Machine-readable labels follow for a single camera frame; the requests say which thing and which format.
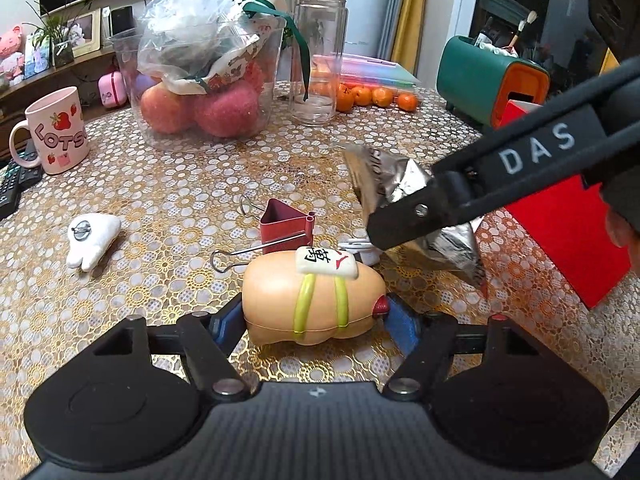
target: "red paper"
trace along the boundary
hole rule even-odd
[[[529,111],[524,108],[509,101],[500,126]],[[595,307],[630,269],[626,250],[617,248],[607,235],[607,205],[598,188],[584,190],[579,176],[527,196],[507,210],[588,308]]]

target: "red nose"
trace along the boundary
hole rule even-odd
[[[373,306],[372,316],[382,316],[389,312],[389,303],[386,300],[386,296],[380,296]]]

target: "pink earphone case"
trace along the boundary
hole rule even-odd
[[[115,108],[127,102],[127,89],[120,72],[103,75],[98,81],[98,90],[105,108]]]

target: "mug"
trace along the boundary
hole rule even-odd
[[[26,120],[14,126],[9,135],[9,151],[17,164],[24,168],[35,168],[39,164],[53,175],[69,170],[79,164],[89,153],[78,88],[69,86],[56,90],[38,99],[25,111]],[[24,128],[38,152],[35,160],[20,158],[15,150],[14,135]]]

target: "black remote control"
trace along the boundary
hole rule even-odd
[[[4,220],[18,209],[18,202],[20,202],[19,175],[20,166],[12,160],[6,167],[4,180],[0,186],[0,220]]]
[[[36,147],[33,143],[33,139],[29,139],[27,142],[27,147],[24,150],[24,160],[35,160],[38,156],[38,152],[36,152]],[[42,166],[38,165],[35,168],[20,168],[20,176],[18,177],[18,185],[20,186],[20,190],[24,191],[25,189],[29,189],[31,186],[35,186],[35,184],[39,183],[42,180]]]

